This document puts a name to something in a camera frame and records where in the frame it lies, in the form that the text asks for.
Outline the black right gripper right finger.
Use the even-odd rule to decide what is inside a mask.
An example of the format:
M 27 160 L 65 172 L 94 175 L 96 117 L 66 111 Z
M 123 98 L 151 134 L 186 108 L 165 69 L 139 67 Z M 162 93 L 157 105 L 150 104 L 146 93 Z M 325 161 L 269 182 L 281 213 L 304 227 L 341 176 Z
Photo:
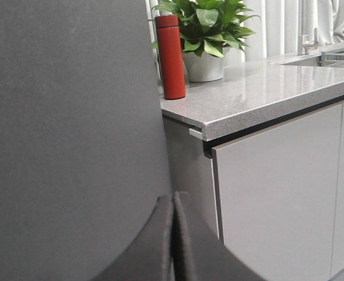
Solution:
M 263 280 L 219 240 L 187 192 L 176 191 L 173 200 L 175 280 Z

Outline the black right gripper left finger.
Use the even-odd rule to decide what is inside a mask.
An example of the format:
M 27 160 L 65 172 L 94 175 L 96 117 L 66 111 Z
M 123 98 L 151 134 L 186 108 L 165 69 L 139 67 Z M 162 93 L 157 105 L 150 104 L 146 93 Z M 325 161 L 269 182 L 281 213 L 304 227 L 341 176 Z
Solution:
M 170 280 L 171 195 L 161 196 L 136 238 L 94 280 Z

